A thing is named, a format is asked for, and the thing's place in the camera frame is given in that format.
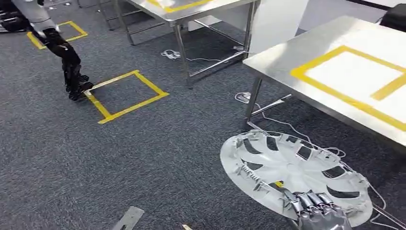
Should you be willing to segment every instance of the yellow tape square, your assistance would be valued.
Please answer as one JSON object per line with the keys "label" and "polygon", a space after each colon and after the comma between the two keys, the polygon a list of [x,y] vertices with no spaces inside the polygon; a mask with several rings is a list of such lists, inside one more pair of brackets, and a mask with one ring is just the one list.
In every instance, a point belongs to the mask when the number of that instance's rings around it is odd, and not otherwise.
{"label": "yellow tape square", "polygon": [[177,6],[177,7],[168,7],[168,6],[163,6],[161,5],[157,0],[147,0],[149,3],[154,4],[160,8],[162,8],[164,11],[168,12],[168,13],[172,13],[172,12],[176,12],[176,11],[181,11],[181,10],[185,10],[191,7],[195,7],[195,6],[199,6],[199,5],[203,5],[206,4],[212,0],[200,0],[200,1],[196,1],[190,4],[186,4],[186,5],[182,5],[182,6]]}
{"label": "yellow tape square", "polygon": [[[152,98],[150,98],[148,100],[145,100],[145,101],[143,101],[141,103],[138,103],[136,105],[133,105],[133,106],[131,106],[129,108],[126,108],[126,109],[124,109],[122,111],[119,111],[119,112],[117,112],[115,114],[110,114],[110,112],[107,111],[107,109],[91,94],[91,91],[95,90],[95,89],[97,89],[99,87],[105,86],[107,84],[113,83],[115,81],[121,80],[123,78],[129,77],[131,75],[135,75],[145,85],[147,85],[149,88],[151,88],[153,91],[155,91],[157,93],[157,96],[152,97]],[[134,71],[131,71],[129,73],[123,74],[121,76],[118,76],[116,78],[113,78],[113,79],[107,80],[105,82],[99,83],[99,84],[93,86],[93,88],[91,88],[90,90],[85,91],[84,94],[96,106],[96,108],[100,111],[100,113],[104,116],[104,119],[98,122],[99,124],[105,124],[105,123],[107,123],[109,121],[112,121],[112,120],[114,120],[114,119],[116,119],[116,118],[118,118],[118,117],[120,117],[120,116],[122,116],[124,114],[127,114],[127,113],[129,113],[129,112],[131,112],[133,110],[141,108],[142,106],[145,106],[145,105],[147,105],[149,103],[152,103],[154,101],[157,101],[157,100],[169,95],[169,93],[162,91],[160,88],[158,88],[152,82],[150,82],[138,70],[134,70]]]}
{"label": "yellow tape square", "polygon": [[[62,25],[70,25],[70,26],[72,26],[75,30],[77,30],[77,31],[80,33],[80,35],[78,35],[78,36],[75,36],[75,37],[71,37],[71,38],[66,39],[67,42],[70,42],[70,41],[73,41],[73,40],[76,40],[76,39],[79,39],[79,38],[81,38],[81,37],[85,37],[85,36],[88,35],[87,32],[85,32],[84,30],[82,30],[82,28],[80,28],[78,25],[76,25],[73,21],[64,22],[64,23],[61,23],[61,24],[58,24],[58,25],[59,25],[59,26],[62,26]],[[30,38],[31,42],[32,42],[38,49],[45,49],[45,48],[46,48],[46,46],[44,46],[40,41],[38,41],[38,39],[33,35],[32,32],[28,32],[28,33],[27,33],[27,36],[28,36],[28,38]]]}
{"label": "yellow tape square", "polygon": [[403,68],[401,66],[398,66],[398,65],[395,65],[393,63],[387,62],[385,60],[379,59],[377,57],[365,54],[363,52],[360,52],[358,50],[352,49],[352,48],[347,47],[347,46],[340,46],[340,47],[338,47],[338,48],[336,48],[336,49],[334,49],[334,50],[332,50],[332,51],[330,51],[330,52],[328,52],[328,53],[326,53],[326,54],[324,54],[322,56],[319,56],[319,57],[307,62],[306,64],[304,64],[302,66],[299,66],[299,67],[291,70],[291,75],[298,78],[298,79],[300,79],[300,80],[302,80],[302,81],[304,81],[304,82],[306,82],[306,83],[308,83],[308,84],[310,84],[310,85],[312,85],[312,86],[314,86],[314,87],[316,87],[316,88],[318,88],[318,89],[320,89],[320,90],[322,90],[322,91],[324,91],[324,92],[326,92],[326,93],[328,93],[328,94],[330,94],[330,95],[332,95],[332,96],[335,96],[336,98],[338,98],[338,99],[340,99],[340,100],[342,100],[342,101],[344,101],[344,102],[346,102],[346,103],[348,103],[348,104],[350,104],[350,105],[352,105],[352,106],[354,106],[354,107],[356,107],[356,108],[358,108],[358,109],[360,109],[360,110],[362,110],[362,111],[364,111],[364,112],[366,112],[366,113],[368,113],[368,114],[370,114],[370,115],[372,115],[372,116],[374,116],[374,117],[376,117],[376,118],[378,118],[378,119],[380,119],[380,120],[382,120],[382,121],[384,121],[384,122],[386,122],[386,123],[388,123],[388,124],[390,124],[390,125],[392,125],[392,126],[394,126],[396,128],[398,128],[398,129],[400,129],[402,131],[406,131],[406,123],[404,123],[402,121],[399,121],[399,120],[397,120],[397,119],[395,119],[395,118],[393,118],[393,117],[391,117],[391,116],[389,116],[389,115],[387,115],[387,114],[373,108],[369,104],[360,102],[360,101],[355,100],[355,99],[353,99],[353,98],[351,98],[351,97],[349,97],[349,96],[347,96],[345,94],[342,94],[342,93],[334,90],[333,88],[330,88],[330,87],[326,86],[325,84],[323,84],[323,83],[321,83],[321,82],[319,82],[319,81],[317,81],[315,79],[312,79],[312,78],[310,78],[309,76],[306,75],[306,72],[308,70],[310,70],[310,69],[312,69],[312,68],[314,68],[314,67],[316,67],[318,65],[321,65],[322,63],[324,63],[324,62],[332,59],[333,57],[336,57],[336,56],[338,56],[338,55],[340,55],[340,54],[342,54],[344,52],[353,53],[353,54],[355,54],[357,56],[366,58],[366,59],[371,60],[373,62],[376,62],[378,64],[387,66],[389,68],[392,68],[392,69],[395,69],[397,71],[400,71],[400,72],[404,73],[401,77],[399,77],[399,78],[395,79],[394,81],[390,82],[389,84],[383,86],[380,90],[378,90],[374,94],[372,94],[371,95],[372,98],[380,101],[380,100],[384,99],[385,97],[387,97],[388,95],[390,95],[391,93],[393,93],[394,91],[396,91],[397,89],[399,89],[400,87],[402,87],[403,85],[406,84],[406,69],[405,68]]}

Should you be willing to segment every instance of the power cord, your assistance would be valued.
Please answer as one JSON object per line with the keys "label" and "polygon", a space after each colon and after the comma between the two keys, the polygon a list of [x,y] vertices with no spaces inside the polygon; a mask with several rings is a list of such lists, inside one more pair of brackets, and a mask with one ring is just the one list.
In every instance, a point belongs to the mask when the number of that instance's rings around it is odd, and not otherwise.
{"label": "power cord", "polygon": [[[243,46],[234,46],[234,47],[233,47],[233,50],[236,50],[236,51],[237,51],[237,52],[235,53],[235,55],[236,55],[236,54],[240,54],[240,53],[252,53],[252,52],[245,51]],[[180,52],[174,51],[174,50],[171,50],[171,49],[167,49],[167,50],[163,51],[163,52],[161,53],[161,55],[164,56],[164,57],[169,58],[170,60],[177,60],[177,59],[179,59],[179,58],[182,57],[181,54],[180,54]],[[219,59],[206,59],[206,58],[194,58],[194,59],[186,58],[186,59],[187,59],[188,61],[199,61],[199,60],[202,60],[202,61],[217,61],[217,62],[220,62],[220,61],[221,61],[221,60],[219,60]]]}
{"label": "power cord", "polygon": [[[161,55],[164,56],[164,57],[167,57],[167,58],[169,58],[169,59],[171,59],[171,60],[176,60],[176,59],[181,58],[180,52],[174,51],[174,50],[171,50],[171,49],[167,49],[167,50],[163,51],[163,52],[161,53]],[[218,59],[206,59],[206,58],[195,58],[195,59],[186,58],[186,59],[187,59],[188,61],[198,61],[198,60],[203,60],[203,61],[221,61],[221,60],[218,60]]]}
{"label": "power cord", "polygon": [[[236,99],[236,100],[239,101],[239,102],[245,103],[245,104],[248,104],[248,103],[249,103],[250,98],[251,98],[251,94],[250,94],[249,92],[239,92],[239,93],[237,93],[237,94],[234,96],[234,99]],[[261,106],[260,106],[258,103],[255,103],[255,105],[256,105],[259,109],[261,109]],[[297,131],[290,123],[286,123],[286,122],[282,122],[282,121],[278,121],[278,120],[275,120],[275,119],[266,117],[264,112],[262,112],[261,114],[262,114],[262,117],[263,117],[264,119],[271,120],[271,121],[274,121],[274,122],[277,122],[277,123],[280,123],[280,124],[288,125],[294,132],[296,132],[297,134],[299,134],[299,135],[301,135],[301,136],[303,136],[303,137],[306,137],[306,139],[308,140],[308,142],[309,142],[312,146],[316,146],[316,145],[312,144],[312,142],[311,142],[309,136],[307,136],[307,135],[305,135],[305,134],[303,134],[303,133]],[[340,158],[344,158],[344,157],[347,155],[344,151],[342,151],[342,150],[340,150],[339,148],[336,148],[336,147],[329,147],[329,148],[323,148],[323,149],[336,151],[336,152],[332,152],[332,153],[336,154],[336,155],[337,155],[338,157],[340,157]],[[342,163],[345,167],[347,167],[350,171],[352,171],[352,172],[354,171],[354,170],[353,170],[351,167],[349,167],[345,162],[341,161],[341,163]],[[382,203],[383,203],[382,210],[385,210],[385,209],[386,209],[386,201],[385,201],[385,199],[384,199],[384,198],[381,196],[381,194],[372,186],[371,183],[368,182],[368,184],[369,184],[370,188],[376,193],[376,195],[382,200]],[[381,214],[377,214],[375,217],[371,218],[371,219],[370,219],[370,223],[376,224],[376,225],[380,225],[380,226],[385,226],[385,227],[388,227],[388,228],[391,228],[391,229],[394,229],[394,230],[399,230],[399,229],[396,228],[396,227],[393,227],[393,226],[390,226],[390,225],[386,225],[386,224],[382,224],[382,223],[376,222],[375,220],[378,219],[380,216],[381,216]]]}

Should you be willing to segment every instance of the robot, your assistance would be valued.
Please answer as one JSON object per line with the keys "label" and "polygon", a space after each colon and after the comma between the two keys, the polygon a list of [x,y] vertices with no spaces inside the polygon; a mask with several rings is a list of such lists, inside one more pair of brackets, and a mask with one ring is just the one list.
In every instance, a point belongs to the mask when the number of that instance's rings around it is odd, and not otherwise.
{"label": "robot", "polygon": [[31,31],[52,53],[62,58],[66,92],[76,101],[93,84],[80,73],[80,58],[61,37],[58,26],[44,9],[44,0],[0,0],[0,24],[9,32]]}

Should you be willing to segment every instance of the cable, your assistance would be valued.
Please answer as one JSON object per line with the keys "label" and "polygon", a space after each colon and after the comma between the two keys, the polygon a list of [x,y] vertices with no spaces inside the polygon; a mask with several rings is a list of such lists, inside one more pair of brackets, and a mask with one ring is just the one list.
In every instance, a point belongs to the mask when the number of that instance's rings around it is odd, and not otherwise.
{"label": "cable", "polygon": [[[385,201],[385,199],[381,196],[381,194],[378,193],[378,191],[372,186],[372,184],[369,183],[369,187],[371,187],[371,189],[372,189],[372,190],[378,195],[378,197],[382,200],[382,203],[383,203],[382,210],[385,210],[385,208],[386,208],[386,201]],[[385,226],[385,227],[388,227],[388,228],[391,228],[391,229],[394,229],[394,230],[399,230],[398,228],[395,228],[395,227],[393,227],[393,226],[376,222],[375,220],[378,219],[380,216],[381,216],[381,214],[378,213],[378,215],[376,215],[375,217],[371,218],[371,219],[369,220],[369,222],[372,223],[372,224],[376,224],[376,225],[380,225],[380,226]]]}
{"label": "cable", "polygon": [[195,58],[195,59],[189,59],[187,58],[188,61],[198,61],[198,60],[203,60],[203,61],[221,61],[218,59],[205,59],[205,58]]}
{"label": "cable", "polygon": [[[237,94],[234,96],[234,99],[236,99],[236,100],[239,101],[239,102],[242,102],[242,103],[247,104],[247,102],[242,101],[242,100],[240,100],[240,99],[237,97],[237,96],[240,95],[240,94],[242,94],[242,93],[241,93],[241,92],[237,93]],[[255,103],[255,105],[256,105],[259,109],[261,109],[261,106],[260,106],[258,103]],[[264,119],[271,120],[271,121],[274,121],[274,122],[277,122],[277,123],[280,123],[280,124],[284,124],[284,125],[290,126],[290,128],[291,128],[294,132],[296,132],[297,134],[299,134],[299,135],[301,135],[301,136],[303,136],[303,137],[306,137],[307,141],[308,141],[311,145],[313,145],[313,144],[312,144],[312,141],[310,140],[310,138],[309,138],[308,136],[306,136],[305,134],[303,134],[303,133],[297,131],[290,123],[286,123],[286,122],[282,122],[282,121],[278,121],[278,120],[275,120],[275,119],[266,117],[265,112],[262,112],[261,114],[262,114],[262,117],[263,117]]]}
{"label": "cable", "polygon": [[[255,105],[256,105],[259,109],[261,109],[261,106],[260,106],[259,104],[255,103]],[[282,122],[282,121],[278,121],[278,120],[275,120],[275,119],[266,117],[266,116],[265,116],[265,112],[262,112],[261,114],[262,114],[262,117],[263,117],[264,119],[267,119],[267,120],[270,120],[270,121],[274,121],[274,122],[277,122],[277,123],[280,123],[280,124],[284,124],[284,125],[290,126],[290,128],[291,128],[293,131],[295,131],[297,134],[299,134],[299,135],[305,137],[305,138],[307,139],[307,141],[308,141],[311,145],[313,145],[313,144],[312,144],[312,141],[311,141],[310,138],[309,138],[309,136],[306,136],[305,134],[303,134],[303,133],[297,131],[290,123],[286,123],[286,122]]]}
{"label": "cable", "polygon": [[[169,59],[171,59],[171,60],[176,60],[176,59],[181,58],[180,52],[174,51],[174,50],[171,50],[171,49],[167,49],[167,50],[163,51],[163,52],[161,53],[161,55],[164,56],[164,57],[167,57],[167,58],[169,58]],[[186,58],[186,59],[187,59],[188,61],[198,61],[198,60],[203,60],[203,61],[221,61],[221,60],[218,60],[218,59],[206,59],[206,58],[195,58],[195,59]]]}
{"label": "cable", "polygon": [[[241,100],[241,99],[238,98],[239,95],[244,95],[244,94],[246,94],[246,93],[244,93],[244,92],[239,92],[239,93],[237,93],[237,94],[234,96],[234,99],[236,99],[236,100],[239,101],[239,102],[243,102],[243,103],[245,103],[245,104],[248,104],[250,98],[248,98],[248,97],[246,97],[246,96],[243,96],[243,98],[245,98],[246,101],[243,101],[243,100]],[[259,109],[261,109],[261,106],[260,106],[258,103],[255,103],[255,105],[256,105]],[[305,134],[300,133],[299,131],[297,131],[290,123],[286,123],[286,122],[282,122],[282,121],[278,121],[278,120],[275,120],[275,119],[266,117],[264,112],[262,112],[261,114],[262,114],[262,117],[265,118],[265,119],[267,119],[267,120],[271,120],[271,121],[274,121],[274,122],[277,122],[277,123],[281,123],[281,124],[284,124],[284,125],[289,125],[289,126],[292,128],[292,130],[295,131],[297,134],[299,134],[299,135],[301,135],[301,136],[303,136],[303,137],[306,137],[307,140],[308,140],[308,142],[309,142],[312,146],[321,148],[321,147],[319,147],[319,146],[317,146],[317,145],[314,145],[314,144],[310,141],[309,136],[307,136],[307,135],[305,135]],[[339,148],[336,148],[336,147],[321,148],[321,149],[325,149],[325,150],[335,150],[335,151],[337,151],[337,152],[336,152],[336,153],[333,153],[333,152],[332,152],[332,153],[335,154],[335,155],[337,155],[337,156],[340,157],[340,158],[344,158],[344,157],[347,155],[344,151],[342,151],[342,150],[340,150]],[[345,162],[340,161],[340,163],[341,163],[342,165],[344,165],[345,167],[347,167],[351,172],[354,171],[354,170],[353,170],[351,167],[349,167]],[[369,185],[370,188],[378,195],[378,197],[382,200],[382,203],[383,203],[382,210],[385,210],[385,209],[386,209],[386,201],[385,201],[385,199],[384,199],[384,198],[382,197],[382,195],[372,186],[371,183],[368,182],[368,185]],[[386,225],[386,224],[382,224],[382,223],[376,222],[375,220],[378,219],[380,216],[381,216],[381,214],[378,213],[375,217],[373,217],[373,218],[370,219],[370,223],[376,224],[376,225],[380,225],[380,226],[385,226],[385,227],[388,227],[388,228],[391,228],[391,229],[394,229],[394,230],[399,230],[399,229],[396,228],[396,227],[393,227],[393,226],[390,226],[390,225]]]}

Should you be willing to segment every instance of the gray carpet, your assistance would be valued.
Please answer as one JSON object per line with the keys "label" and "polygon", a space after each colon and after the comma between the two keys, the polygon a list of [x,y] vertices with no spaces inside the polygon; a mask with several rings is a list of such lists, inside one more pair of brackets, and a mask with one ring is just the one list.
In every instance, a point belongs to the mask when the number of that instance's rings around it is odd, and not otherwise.
{"label": "gray carpet", "polygon": [[[122,30],[107,30],[94,7],[57,6],[50,14],[89,33],[71,43],[82,58],[82,72],[94,83],[138,69],[170,95],[99,125],[102,116],[93,104],[68,99],[58,58],[38,50],[25,34],[2,34],[1,230],[106,230],[129,206],[145,211],[136,229],[181,229],[182,224],[208,230],[289,229],[283,218],[242,193],[219,159],[223,142],[241,132],[245,105],[234,95],[251,87],[247,68],[230,65],[188,90],[180,62],[159,55],[176,49],[169,29],[136,35],[139,44],[130,46]],[[217,26],[242,36],[226,24]],[[150,40],[154,34],[157,38]],[[205,29],[187,34],[185,41],[190,58],[225,57],[235,45]],[[206,64],[191,63],[193,69]],[[284,94],[269,85],[260,102]],[[94,95],[116,112],[151,91],[129,77]],[[276,108],[272,117],[292,122],[317,145],[345,150],[346,161],[384,195],[388,210],[406,220],[405,160],[393,150],[301,101]],[[383,228],[365,224],[356,229]]]}

